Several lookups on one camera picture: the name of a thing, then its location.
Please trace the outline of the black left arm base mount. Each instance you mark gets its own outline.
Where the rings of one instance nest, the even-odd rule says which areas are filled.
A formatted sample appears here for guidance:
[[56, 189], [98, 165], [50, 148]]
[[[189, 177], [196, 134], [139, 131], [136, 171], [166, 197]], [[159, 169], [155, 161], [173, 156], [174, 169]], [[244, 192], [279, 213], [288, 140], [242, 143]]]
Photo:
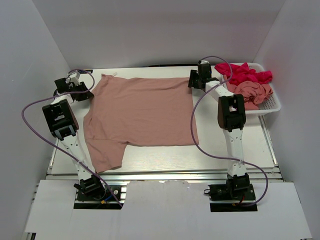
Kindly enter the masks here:
[[73, 208], [75, 210], [122, 209], [108, 189], [100, 191], [96, 196], [86, 196], [81, 190], [77, 189]]

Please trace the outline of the coral pink t shirt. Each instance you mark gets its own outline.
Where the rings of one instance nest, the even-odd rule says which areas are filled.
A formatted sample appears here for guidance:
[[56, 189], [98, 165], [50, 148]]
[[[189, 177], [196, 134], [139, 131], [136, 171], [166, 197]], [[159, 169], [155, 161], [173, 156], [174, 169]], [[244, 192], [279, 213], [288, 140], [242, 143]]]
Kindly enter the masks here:
[[244, 98], [246, 111], [259, 110], [259, 105], [268, 100], [273, 94], [273, 89], [269, 84], [244, 81], [239, 85], [228, 84], [228, 90], [234, 94], [241, 94]]

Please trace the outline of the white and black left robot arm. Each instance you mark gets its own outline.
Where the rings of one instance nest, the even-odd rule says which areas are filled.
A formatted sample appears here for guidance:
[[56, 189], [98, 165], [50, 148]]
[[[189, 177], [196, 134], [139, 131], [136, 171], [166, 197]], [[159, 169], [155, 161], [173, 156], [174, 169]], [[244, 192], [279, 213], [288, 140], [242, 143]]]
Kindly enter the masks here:
[[78, 134], [80, 127], [71, 108], [74, 101], [89, 100], [94, 95], [88, 91], [83, 81], [79, 81], [77, 73], [57, 79], [54, 83], [56, 92], [66, 95], [59, 96], [51, 104], [42, 107], [50, 133], [62, 143], [65, 151], [72, 155], [71, 159], [79, 180], [74, 187], [87, 198], [102, 199], [106, 187], [94, 175], [94, 168], [89, 166], [89, 158], [80, 143]]

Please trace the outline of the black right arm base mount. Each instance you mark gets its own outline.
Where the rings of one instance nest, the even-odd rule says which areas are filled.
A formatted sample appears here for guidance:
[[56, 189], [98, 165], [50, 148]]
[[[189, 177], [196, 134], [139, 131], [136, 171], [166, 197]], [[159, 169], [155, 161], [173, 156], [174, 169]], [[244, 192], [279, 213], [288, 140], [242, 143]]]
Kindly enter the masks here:
[[212, 213], [257, 212], [256, 195], [252, 184], [246, 190], [240, 190], [231, 195], [226, 184], [211, 184], [203, 191], [209, 198]]

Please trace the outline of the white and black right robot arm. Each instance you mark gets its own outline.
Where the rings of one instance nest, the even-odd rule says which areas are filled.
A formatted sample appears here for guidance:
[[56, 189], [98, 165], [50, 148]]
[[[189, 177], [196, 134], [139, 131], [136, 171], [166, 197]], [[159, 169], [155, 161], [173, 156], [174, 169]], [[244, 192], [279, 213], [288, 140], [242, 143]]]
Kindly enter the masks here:
[[206, 60], [200, 60], [197, 70], [190, 71], [188, 87], [204, 90], [217, 101], [217, 121], [226, 141], [226, 159], [229, 160], [227, 180], [221, 187], [210, 188], [211, 199], [240, 201], [250, 187], [242, 143], [246, 123], [244, 97], [229, 91], [217, 78], [212, 77], [211, 65]]

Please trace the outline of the white perforated plastic basket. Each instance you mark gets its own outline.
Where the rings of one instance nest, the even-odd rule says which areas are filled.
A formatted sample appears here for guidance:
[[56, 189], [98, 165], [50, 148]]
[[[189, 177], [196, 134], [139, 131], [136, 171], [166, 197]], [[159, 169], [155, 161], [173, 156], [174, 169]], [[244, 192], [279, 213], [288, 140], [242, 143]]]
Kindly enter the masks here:
[[[235, 65], [242, 65], [243, 63], [232, 63], [232, 64], [235, 64]], [[251, 69], [255, 69], [257, 70], [258, 72], [262, 72], [262, 71], [268, 71], [268, 70], [265, 70], [260, 64], [258, 63], [248, 63], [249, 67]], [[227, 76], [226, 75], [221, 75], [221, 79], [224, 81], [227, 79]], [[272, 112], [277, 112], [281, 109], [281, 104], [279, 102], [279, 99], [275, 93], [275, 91], [273, 90], [273, 94], [269, 97], [269, 99], [265, 100], [262, 104], [260, 104], [259, 106], [259, 110], [245, 110], [246, 114], [248, 116], [263, 116], [263, 115], [266, 115], [268, 113], [272, 113]]]

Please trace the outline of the magenta t shirt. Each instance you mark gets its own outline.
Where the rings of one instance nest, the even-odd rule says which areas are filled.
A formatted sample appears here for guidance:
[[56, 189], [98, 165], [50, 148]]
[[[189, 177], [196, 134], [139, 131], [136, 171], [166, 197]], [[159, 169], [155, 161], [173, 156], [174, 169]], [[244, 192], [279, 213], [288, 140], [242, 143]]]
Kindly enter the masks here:
[[247, 62], [241, 65], [219, 63], [214, 68], [218, 73], [223, 76], [226, 75], [230, 79], [228, 83], [236, 86], [247, 81], [262, 85], [268, 84], [273, 80], [271, 71], [257, 71], [250, 68]]

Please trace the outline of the black xdof label sticker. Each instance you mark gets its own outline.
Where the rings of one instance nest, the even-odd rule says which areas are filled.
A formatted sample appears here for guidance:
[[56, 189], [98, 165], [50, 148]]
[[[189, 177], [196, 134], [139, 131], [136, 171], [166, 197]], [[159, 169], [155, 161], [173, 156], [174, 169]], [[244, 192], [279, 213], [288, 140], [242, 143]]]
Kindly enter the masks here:
[[86, 69], [86, 70], [79, 69], [79, 70], [77, 70], [77, 72], [80, 74], [92, 74], [93, 70], [92, 69]]

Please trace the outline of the dusty pink t shirt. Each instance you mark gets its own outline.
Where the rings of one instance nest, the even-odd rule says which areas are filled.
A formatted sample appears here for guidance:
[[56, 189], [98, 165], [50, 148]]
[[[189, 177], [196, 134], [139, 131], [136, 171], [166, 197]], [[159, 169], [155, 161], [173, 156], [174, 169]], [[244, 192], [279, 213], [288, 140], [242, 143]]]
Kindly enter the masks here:
[[103, 74], [83, 119], [92, 165], [122, 165], [127, 145], [192, 146], [199, 142], [188, 78], [122, 78]]

